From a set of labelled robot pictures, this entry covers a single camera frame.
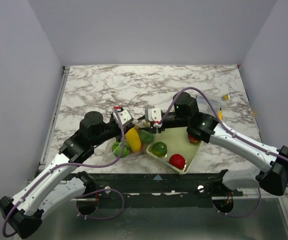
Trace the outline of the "yellow handled cutter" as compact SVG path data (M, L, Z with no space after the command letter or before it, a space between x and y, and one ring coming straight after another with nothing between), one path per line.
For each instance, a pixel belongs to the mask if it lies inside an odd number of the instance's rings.
M220 119L220 120L223 119L223 115L222 115L222 108L219 109L218 116L219 116L219 119Z

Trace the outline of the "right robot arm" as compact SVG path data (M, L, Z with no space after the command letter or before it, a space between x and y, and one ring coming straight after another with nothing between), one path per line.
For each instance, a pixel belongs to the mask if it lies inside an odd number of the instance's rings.
M163 129L185 127L197 140L225 148L253 166L249 169L227 170L214 182L214 191L225 196L240 188L262 188L282 196L288 186L288 147L269 146L228 127L217 117L199 111L195 98L187 92L173 97L174 112L158 116Z

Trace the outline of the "clear zip top bag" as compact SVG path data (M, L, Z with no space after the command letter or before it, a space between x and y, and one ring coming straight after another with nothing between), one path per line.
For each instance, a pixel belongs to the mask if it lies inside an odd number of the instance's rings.
M125 134L125 147L121 158L143 154L146 148L155 139L155 134L150 132L151 127L148 122L138 121L128 133ZM122 150L122 137L114 137L106 146L103 159L115 160Z

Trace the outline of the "red apple toy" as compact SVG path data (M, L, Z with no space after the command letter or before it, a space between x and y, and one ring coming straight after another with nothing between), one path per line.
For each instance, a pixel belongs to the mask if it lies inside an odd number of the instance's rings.
M169 158L169 164L172 166L182 170L186 165L186 160L180 154L174 154Z

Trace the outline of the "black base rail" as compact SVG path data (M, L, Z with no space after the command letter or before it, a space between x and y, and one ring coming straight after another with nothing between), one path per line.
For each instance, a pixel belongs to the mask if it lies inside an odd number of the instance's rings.
M185 208L212 207L212 198L226 198L231 190L224 186L220 173L72 173L65 180L79 178L84 184L91 184L93 190L116 190L124 197L126 208Z

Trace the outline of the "green bell pepper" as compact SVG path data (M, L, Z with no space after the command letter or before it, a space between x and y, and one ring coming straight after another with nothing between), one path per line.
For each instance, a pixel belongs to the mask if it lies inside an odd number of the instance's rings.
M152 133L150 133L150 132L145 131L145 130L140 130L138 132L138 134L139 134L139 138L140 138L141 142L144 143L144 144L148 144L149 145L154 140L154 135Z

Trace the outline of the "small yellow silver clip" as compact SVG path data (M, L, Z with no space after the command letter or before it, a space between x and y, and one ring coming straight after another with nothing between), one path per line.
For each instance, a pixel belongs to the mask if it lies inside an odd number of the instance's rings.
M222 96L222 100L224 100L224 101L228 101L230 99L231 99L231 96L229 94L225 94Z

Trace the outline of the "dark red mango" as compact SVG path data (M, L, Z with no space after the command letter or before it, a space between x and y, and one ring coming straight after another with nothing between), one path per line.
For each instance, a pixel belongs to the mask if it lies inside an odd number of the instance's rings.
M191 143L191 144L198 144L201 142L201 140L199 139L196 139L195 137L191 136L191 135L188 135L188 141Z

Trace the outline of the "yellow lemon toy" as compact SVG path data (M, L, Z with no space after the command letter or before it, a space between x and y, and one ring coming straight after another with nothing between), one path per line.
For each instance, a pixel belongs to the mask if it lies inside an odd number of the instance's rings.
M133 152L138 152L141 150L141 140L139 138L139 134L135 128L130 129L126 135L126 141L129 144L131 150Z

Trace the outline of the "yellow green mango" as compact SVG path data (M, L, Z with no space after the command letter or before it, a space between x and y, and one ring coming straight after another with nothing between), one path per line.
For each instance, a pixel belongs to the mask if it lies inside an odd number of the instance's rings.
M163 157L167 154L167 145L161 141L156 142L153 144L151 152L157 157Z

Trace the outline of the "green watermelon toy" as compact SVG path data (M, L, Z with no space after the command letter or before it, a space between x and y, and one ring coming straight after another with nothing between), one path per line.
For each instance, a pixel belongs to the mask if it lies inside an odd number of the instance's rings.
M112 145L111 150L114 153L114 155L116 157L118 157L120 155L120 153L121 153L121 150L122 150L122 143L116 141ZM125 158L125 157L129 156L130 154L131 154L131 148L130 148L128 143L125 143L124 151L123 151L123 154L122 154L121 158Z

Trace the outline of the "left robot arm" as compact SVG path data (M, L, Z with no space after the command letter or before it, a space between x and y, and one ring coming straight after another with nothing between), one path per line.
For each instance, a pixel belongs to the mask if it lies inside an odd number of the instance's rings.
M105 141L122 136L133 127L133 116L122 108L115 107L110 121L105 123L103 115L96 111L88 112L79 123L79 129L69 137L52 162L23 190L12 197L0 199L0 212L4 218L2 234L10 225L22 239L30 237L42 224L46 209L42 204L51 204L46 198L56 186L94 154L94 149Z

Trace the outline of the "pale green plastic basket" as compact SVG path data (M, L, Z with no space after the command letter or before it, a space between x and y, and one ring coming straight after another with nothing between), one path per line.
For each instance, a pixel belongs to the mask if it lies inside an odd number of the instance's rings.
M167 147L167 153L164 156L157 156L153 153L153 145L162 142ZM190 166L195 160L202 142L191 143L188 138L186 127L170 128L161 133L155 134L155 138L146 148L146 152L152 158L158 160L162 164L168 166L181 175L188 173ZM169 163L172 155L179 154L185 160L183 169L179 169Z

